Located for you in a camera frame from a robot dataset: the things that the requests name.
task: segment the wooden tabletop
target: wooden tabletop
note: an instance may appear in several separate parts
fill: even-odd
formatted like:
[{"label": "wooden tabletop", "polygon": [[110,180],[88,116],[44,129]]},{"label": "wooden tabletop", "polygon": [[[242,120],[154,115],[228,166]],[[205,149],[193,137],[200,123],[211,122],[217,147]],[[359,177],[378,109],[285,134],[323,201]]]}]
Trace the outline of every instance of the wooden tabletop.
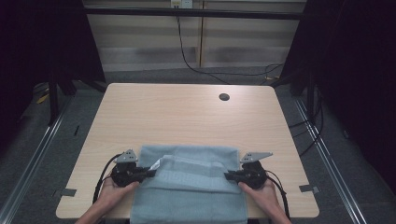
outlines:
[{"label": "wooden tabletop", "polygon": [[[222,93],[228,101],[220,100]],[[291,217],[316,217],[312,192],[301,193],[308,180],[274,89],[263,86],[126,84],[108,86],[56,215],[78,218],[92,204],[94,188],[106,163],[143,145],[210,145],[247,152],[273,152],[261,160],[287,192]],[[278,199],[283,206],[280,194]],[[107,216],[129,218],[133,195]],[[247,196],[248,216],[265,217]]]}]

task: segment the wall outlet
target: wall outlet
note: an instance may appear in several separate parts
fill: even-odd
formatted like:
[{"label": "wall outlet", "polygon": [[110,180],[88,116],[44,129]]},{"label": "wall outlet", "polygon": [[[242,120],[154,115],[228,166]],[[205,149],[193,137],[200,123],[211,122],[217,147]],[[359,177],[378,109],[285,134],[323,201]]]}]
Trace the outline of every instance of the wall outlet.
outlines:
[{"label": "wall outlet", "polygon": [[192,0],[181,0],[182,8],[192,8]]},{"label": "wall outlet", "polygon": [[171,0],[171,8],[181,8],[181,0]]}]

